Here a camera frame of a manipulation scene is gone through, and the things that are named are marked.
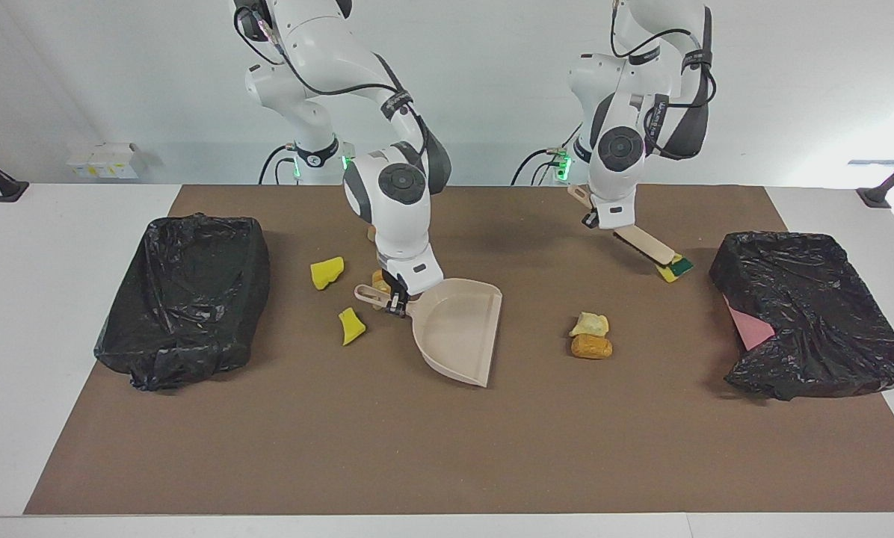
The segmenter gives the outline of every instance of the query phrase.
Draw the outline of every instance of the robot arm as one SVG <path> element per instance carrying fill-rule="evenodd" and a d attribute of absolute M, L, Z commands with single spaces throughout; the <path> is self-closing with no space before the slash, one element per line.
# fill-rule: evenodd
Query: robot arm
<path fill-rule="evenodd" d="M 297 129 L 300 179 L 342 179 L 352 210 L 377 229 L 378 261 L 393 290 L 389 312 L 403 316 L 410 296 L 443 280 L 428 228 L 430 197 L 446 186 L 450 158 L 386 61 L 348 30 L 350 12 L 344 0 L 235 0 L 235 26 L 279 52 L 282 61 L 249 70 L 248 92 Z M 347 167 L 330 114 L 310 101 L 345 93 L 378 103 L 400 139 Z"/>
<path fill-rule="evenodd" d="M 612 23 L 614 55 L 581 55 L 570 71 L 588 127 L 573 144 L 590 164 L 593 211 L 584 222 L 601 229 L 635 224 L 647 157 L 680 160 L 700 152 L 714 83 L 712 15 L 699 0 L 614 0 Z M 627 52 L 617 51 L 617 43 Z"/>

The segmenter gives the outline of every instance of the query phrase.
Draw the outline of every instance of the table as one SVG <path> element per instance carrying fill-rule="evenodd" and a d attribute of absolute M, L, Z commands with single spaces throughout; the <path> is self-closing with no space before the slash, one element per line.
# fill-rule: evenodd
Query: table
<path fill-rule="evenodd" d="M 94 343 L 98 320 L 110 306 L 110 295 L 132 256 L 138 230 L 147 221 L 163 217 L 176 194 L 177 187 L 167 186 L 36 185 L 20 204 L 0 205 L 0 282 L 15 282 L 10 291 L 0 287 L 0 516 L 12 518 L 0 519 L 0 534 L 47 535 L 52 528 L 67 536 L 98 534 L 102 528 L 111 529 L 106 531 L 111 535 L 137 534 L 147 528 L 172 528 L 180 534 L 184 529 L 210 528 L 225 535 L 225 529 L 252 528 L 262 534 L 375 532 L 389 536 L 438 528 L 445 536 L 496 534 L 504 529 L 510 534 L 535 532 L 539 536 L 543 529 L 557 528 L 570 536 L 712 537 L 733 535 L 739 528 L 752 536 L 756 532 L 796 535 L 793 528 L 803 535 L 819 535 L 841 528 L 837 536 L 894 535 L 894 515 L 888 514 L 14 519 L 94 364 L 84 350 Z M 891 215 L 867 210 L 850 191 L 773 188 L 769 194 L 789 228 L 829 232 L 839 239 L 894 326 Z M 98 222 L 108 225 L 95 226 Z M 5 248 L 6 243 L 13 247 Z M 94 293 L 74 297 L 70 290 L 76 286 Z M 31 340 L 17 338 L 12 326 L 2 323 L 12 319 L 27 324 L 44 312 L 53 315 L 30 326 L 37 331 Z M 41 338 L 58 345 L 51 350 L 39 348 L 35 343 Z M 13 361 L 28 356 L 46 360 L 37 365 Z M 888 392 L 887 400 L 894 412 L 894 392 Z"/>

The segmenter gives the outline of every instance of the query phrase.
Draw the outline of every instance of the beige dustpan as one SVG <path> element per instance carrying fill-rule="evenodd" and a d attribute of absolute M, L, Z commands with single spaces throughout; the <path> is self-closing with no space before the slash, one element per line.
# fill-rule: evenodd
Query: beige dustpan
<path fill-rule="evenodd" d="M 390 300 L 366 285 L 357 286 L 354 296 L 375 306 L 386 306 Z M 502 299 L 496 286 L 447 279 L 408 303 L 413 340 L 427 364 L 451 379 L 486 387 Z"/>

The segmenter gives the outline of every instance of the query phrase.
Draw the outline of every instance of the pink paper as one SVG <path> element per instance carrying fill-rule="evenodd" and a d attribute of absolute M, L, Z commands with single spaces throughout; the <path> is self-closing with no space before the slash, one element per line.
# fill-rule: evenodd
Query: pink paper
<path fill-rule="evenodd" d="M 728 299 L 727 306 L 730 306 L 730 300 Z M 740 337 L 743 339 L 743 344 L 747 351 L 776 336 L 776 331 L 765 321 L 733 310 L 732 306 L 730 306 L 730 314 L 733 316 L 733 323 L 736 324 L 737 330 L 740 331 Z"/>

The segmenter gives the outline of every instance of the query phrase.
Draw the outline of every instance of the green indicator light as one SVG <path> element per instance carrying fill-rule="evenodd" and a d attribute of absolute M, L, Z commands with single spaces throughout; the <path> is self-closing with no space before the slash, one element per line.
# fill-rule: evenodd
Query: green indicator light
<path fill-rule="evenodd" d="M 571 166 L 573 166 L 573 158 L 569 155 L 564 155 L 563 160 L 560 161 L 560 170 L 557 170 L 557 181 L 566 183 L 570 177 Z"/>

